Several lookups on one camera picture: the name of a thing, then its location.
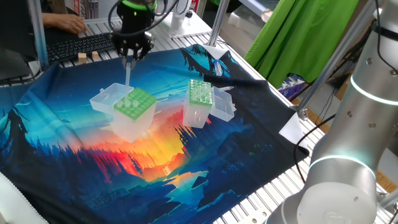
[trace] green curtain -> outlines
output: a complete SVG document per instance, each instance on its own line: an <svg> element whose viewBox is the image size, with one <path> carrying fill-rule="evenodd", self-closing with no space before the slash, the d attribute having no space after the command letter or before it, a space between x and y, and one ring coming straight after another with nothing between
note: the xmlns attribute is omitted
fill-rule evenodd
<svg viewBox="0 0 398 224"><path fill-rule="evenodd" d="M289 73L314 81L333 54L358 0L280 0L244 57L278 88Z"/></svg>

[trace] keyboard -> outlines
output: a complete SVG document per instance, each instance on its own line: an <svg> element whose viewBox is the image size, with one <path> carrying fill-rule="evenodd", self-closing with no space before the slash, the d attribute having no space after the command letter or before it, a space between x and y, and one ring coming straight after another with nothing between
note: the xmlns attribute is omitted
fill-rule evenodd
<svg viewBox="0 0 398 224"><path fill-rule="evenodd" d="M79 53L90 54L93 51L102 52L114 48L110 33L83 37L79 40L69 40L47 46L49 62L77 58Z"/></svg>

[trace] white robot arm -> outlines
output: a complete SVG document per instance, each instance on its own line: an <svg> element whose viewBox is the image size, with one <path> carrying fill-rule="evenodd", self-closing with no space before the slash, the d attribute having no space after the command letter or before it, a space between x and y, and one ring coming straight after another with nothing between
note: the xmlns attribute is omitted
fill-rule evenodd
<svg viewBox="0 0 398 224"><path fill-rule="evenodd" d="M266 224L374 223L377 168L398 129L398 0L386 1L379 22L329 133L313 150L304 188Z"/></svg>

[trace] black cable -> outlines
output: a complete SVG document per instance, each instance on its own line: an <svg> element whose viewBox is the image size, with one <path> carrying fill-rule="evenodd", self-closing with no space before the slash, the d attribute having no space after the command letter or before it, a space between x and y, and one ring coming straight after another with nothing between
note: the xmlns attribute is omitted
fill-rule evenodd
<svg viewBox="0 0 398 224"><path fill-rule="evenodd" d="M163 17L161 17L158 21L156 21L155 23L153 23L151 26L149 26L149 27L147 27L147 28L145 28L145 29L143 29L143 30L134 32L134 33L132 33L132 34L122 34L122 33L118 32L118 31L116 31L116 30L114 29L114 27L112 26L112 23L111 23L113 11L116 9L116 7L117 7L118 4L119 4L119 1L117 1L117 2L112 6L112 8L111 8L111 10L110 10L110 12L109 12L109 15L108 15L108 25L109 25L109 28L111 29L112 32L114 32L116 35L118 35L118 36L120 36L120 37L122 37L122 38L131 38L131 37L137 36L137 35L139 35L139 34L143 34L143 33L145 33L146 31L151 30L151 29L153 29L155 26L159 25L159 24L170 14L170 12L173 10L173 8L175 7L175 5L177 5L177 3L178 3L178 0L175 0L175 2L173 3L173 6L167 11L167 13L166 13Z"/></svg>
<svg viewBox="0 0 398 224"><path fill-rule="evenodd" d="M176 7L175 7L175 12L178 14L178 15L181 15L181 14L183 14L184 12L185 12L185 10L187 10L187 7L188 7L188 0L186 0L187 1L187 3L186 3L186 5L185 5L185 8L184 8L184 10L181 12L181 13L179 13L178 12L178 4L180 4L180 1L178 1L178 3L177 3L177 5L176 5Z"/></svg>
<svg viewBox="0 0 398 224"><path fill-rule="evenodd" d="M35 78L37 78L40 75L41 71L39 70L33 77L24 79L24 80L15 80L15 81L5 81L2 80L0 81L0 85L15 85L15 84L23 84L23 83L27 83Z"/></svg>
<svg viewBox="0 0 398 224"><path fill-rule="evenodd" d="M329 95L329 97L328 97L328 100L326 101L325 105L323 106L323 108L322 108L322 110L321 110L321 113L318 115L317 119L315 120L315 122L314 122L315 124L317 124L318 119L320 118L320 116L322 116L323 110L326 108L327 104L329 103L330 98L333 99L333 93L334 93L334 92L335 92L335 88L334 88L333 91L330 93L330 95Z"/></svg>
<svg viewBox="0 0 398 224"><path fill-rule="evenodd" d="M381 39L381 25L380 25L380 12L379 12L379 3L377 0L374 0L374 2L376 3L376 14L377 14L377 24L379 26L379 32L377 32L377 54L379 55L379 58L389 67L391 67L393 69L393 71L395 71L396 74L398 74L398 71L392 66L390 65L380 54L380 39Z"/></svg>
<svg viewBox="0 0 398 224"><path fill-rule="evenodd" d="M317 124L313 129L311 129L307 134L305 134L296 144L296 147L294 148L293 151L293 159L294 159L294 164L296 165L296 168L298 170L298 173L300 174L301 179L303 180L304 184L305 184L305 179L303 174L301 173L300 167L299 167L299 162L297 161L297 155L296 152L299 149L299 145L300 143L307 137L309 136L311 133L313 133L316 129L318 129L320 126L326 124L328 121L330 121L331 119L335 118L336 114L330 116L328 119L322 121L320 124Z"/></svg>
<svg viewBox="0 0 398 224"><path fill-rule="evenodd" d="M352 66L352 64L353 64L353 62L351 61L351 62L347 65L347 67L344 69L344 71L343 71L342 74L345 74L345 73L348 71L348 69L350 68L350 66ZM335 85L335 87L333 88L333 91L330 93L330 96L329 96L328 100L326 101L325 105L323 106L323 108L322 108L322 110L321 110L321 113L319 114L317 120L315 121L315 124L317 124L318 119L320 118L320 116L322 116L323 110L325 109L326 105L329 103L329 100L330 100L329 106L328 106L328 108L326 109L325 114L324 114L323 117L322 117L322 120L325 119L325 116L326 116L326 114L328 113L329 108L330 108L330 106L331 106L331 104L332 104L332 102L333 102L333 94L335 93L335 91L336 91L336 85Z"/></svg>
<svg viewBox="0 0 398 224"><path fill-rule="evenodd" d="M328 111L329 111L329 108L330 108L330 106L331 106L331 103L333 102L333 95L334 95L335 91L336 91L336 87L334 87L334 88L333 88L333 91L331 92L330 103L329 103L328 108L327 108L326 111L325 111L325 114L324 114L323 117L322 117L322 121L325 119L326 114L328 114Z"/></svg>
<svg viewBox="0 0 398 224"><path fill-rule="evenodd" d="M391 218L391 220L390 220L390 222L388 224L391 224L392 221L394 221L394 219L396 218L397 214L398 214L398 209L396 210L396 212L394 213L394 215L392 216L392 218Z"/></svg>

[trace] person's hand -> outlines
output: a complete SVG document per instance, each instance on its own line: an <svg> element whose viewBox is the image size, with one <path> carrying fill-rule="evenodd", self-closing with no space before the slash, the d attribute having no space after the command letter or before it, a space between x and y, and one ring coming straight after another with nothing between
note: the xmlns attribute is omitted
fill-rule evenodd
<svg viewBox="0 0 398 224"><path fill-rule="evenodd" d="M71 14L52 14L43 13L44 27L56 27L60 30L78 34L83 30L87 30L84 18Z"/></svg>

